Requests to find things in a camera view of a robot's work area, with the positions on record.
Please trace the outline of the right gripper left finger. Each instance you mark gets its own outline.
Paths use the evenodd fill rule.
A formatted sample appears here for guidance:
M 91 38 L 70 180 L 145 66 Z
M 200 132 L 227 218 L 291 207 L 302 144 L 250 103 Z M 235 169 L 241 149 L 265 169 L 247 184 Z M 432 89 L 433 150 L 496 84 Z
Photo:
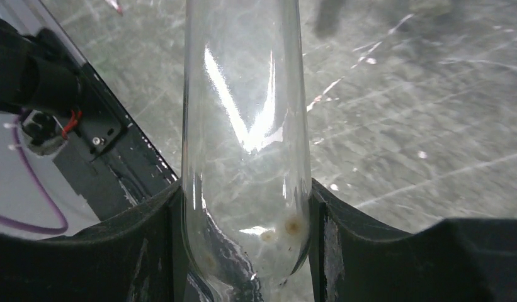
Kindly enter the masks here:
M 183 301 L 181 186 L 71 237 L 0 234 L 0 301 Z

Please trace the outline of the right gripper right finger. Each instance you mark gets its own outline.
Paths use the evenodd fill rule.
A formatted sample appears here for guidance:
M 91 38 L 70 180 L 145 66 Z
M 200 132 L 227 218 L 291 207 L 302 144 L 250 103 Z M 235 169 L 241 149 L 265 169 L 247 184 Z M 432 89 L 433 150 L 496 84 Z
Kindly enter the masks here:
M 446 218 L 418 233 L 312 183 L 316 301 L 517 301 L 517 218 Z

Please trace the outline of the tall clear bottle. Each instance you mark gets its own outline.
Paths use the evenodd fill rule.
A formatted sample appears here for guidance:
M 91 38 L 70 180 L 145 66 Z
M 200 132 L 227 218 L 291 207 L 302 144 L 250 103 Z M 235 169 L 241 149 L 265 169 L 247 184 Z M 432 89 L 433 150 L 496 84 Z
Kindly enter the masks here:
M 215 301 L 283 301 L 310 240 L 297 1 L 188 1 L 183 236 Z

